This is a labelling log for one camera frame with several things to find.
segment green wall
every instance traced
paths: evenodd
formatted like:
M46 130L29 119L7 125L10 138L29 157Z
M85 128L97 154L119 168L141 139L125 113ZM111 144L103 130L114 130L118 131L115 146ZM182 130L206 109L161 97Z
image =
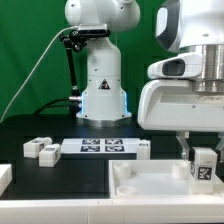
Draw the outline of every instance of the green wall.
M0 116L22 85L51 39L68 27L66 0L7 0L0 8ZM122 87L128 93L128 110L137 113L139 97L149 81L148 66L170 57L154 40L156 11L163 0L137 0L141 21L137 28L118 33L122 53ZM86 54L74 55L78 83L86 86ZM63 45L56 41L32 79L10 108L8 116L31 114L43 104L70 95L70 79ZM67 113L67 109L48 113Z

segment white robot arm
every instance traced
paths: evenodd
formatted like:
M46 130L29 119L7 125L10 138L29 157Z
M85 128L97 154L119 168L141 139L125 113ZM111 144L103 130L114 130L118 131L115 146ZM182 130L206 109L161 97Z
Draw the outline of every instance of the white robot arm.
M88 27L85 32L104 25L121 32L138 24L140 10L135 0L68 0L65 15L70 25ZM120 51L108 38L89 38L86 48L88 86L77 117L93 126L116 126L131 116L121 88Z

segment small white cube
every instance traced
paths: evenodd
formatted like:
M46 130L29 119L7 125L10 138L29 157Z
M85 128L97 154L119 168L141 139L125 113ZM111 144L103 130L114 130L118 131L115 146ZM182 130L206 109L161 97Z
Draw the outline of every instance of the small white cube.
M194 148L188 185L195 194L212 194L215 183L217 154L210 148Z
M46 145L52 144L51 138L35 138L25 144L23 144L24 157L37 158L39 152L44 149Z
M59 144L47 145L39 153L40 167L54 167L61 158L61 146Z
M151 158L151 142L140 140L137 146L137 160L149 160Z

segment white block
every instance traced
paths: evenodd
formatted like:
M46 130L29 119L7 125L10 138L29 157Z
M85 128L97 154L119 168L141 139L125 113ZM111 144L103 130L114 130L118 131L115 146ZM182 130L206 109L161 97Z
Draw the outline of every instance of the white block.
M23 144L24 157L37 158L39 152L46 146L52 144L51 138L35 138L25 144Z
M0 165L0 196L12 180L12 166Z
M47 145L39 153L39 166L54 167L61 158L61 146L59 144Z
M114 163L114 175L117 179L128 179L131 177L131 166L127 162Z
M195 159L188 177L189 189L195 194L213 194L217 154L210 148L194 148Z
M151 158L151 142L140 140L137 146L137 160L149 160Z

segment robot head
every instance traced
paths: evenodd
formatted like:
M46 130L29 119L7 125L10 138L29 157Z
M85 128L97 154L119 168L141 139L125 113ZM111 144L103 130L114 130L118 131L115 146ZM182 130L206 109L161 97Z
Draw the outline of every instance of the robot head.
M140 9L135 0L68 0L65 16L72 26L105 23L111 31L122 32L138 24Z

